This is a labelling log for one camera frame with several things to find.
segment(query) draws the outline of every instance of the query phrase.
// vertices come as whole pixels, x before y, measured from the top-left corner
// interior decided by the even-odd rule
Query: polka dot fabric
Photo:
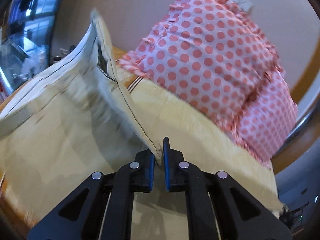
[[[230,0],[175,0],[120,65],[175,93],[230,132],[279,57],[258,26]]]
[[[267,162],[295,125],[297,106],[278,71],[270,73],[243,109],[236,136],[240,144]]]

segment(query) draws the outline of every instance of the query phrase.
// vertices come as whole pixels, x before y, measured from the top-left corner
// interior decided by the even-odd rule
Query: bed
[[[149,148],[157,168],[151,194],[136,194],[132,239],[186,239],[183,193],[164,186],[162,140],[203,171],[224,170],[276,216],[272,169],[261,166],[184,101],[116,65],[97,12],[76,49],[0,106],[0,207],[24,237],[94,171],[111,173]]]

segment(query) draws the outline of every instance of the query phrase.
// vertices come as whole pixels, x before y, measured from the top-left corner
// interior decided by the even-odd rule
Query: wall
[[[319,36],[320,21],[307,0],[251,0],[252,18],[274,43],[293,87],[308,64]],[[68,0],[61,6],[52,52],[77,44],[96,7],[104,17],[113,45],[134,49],[174,0]]]

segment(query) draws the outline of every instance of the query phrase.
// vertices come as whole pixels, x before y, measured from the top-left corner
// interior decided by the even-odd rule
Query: pillow
[[[297,105],[279,71],[269,72],[245,104],[235,137],[238,144],[268,161],[295,125]]]
[[[234,137],[265,73],[284,72],[275,46],[231,0],[175,0],[120,65],[175,93]]]

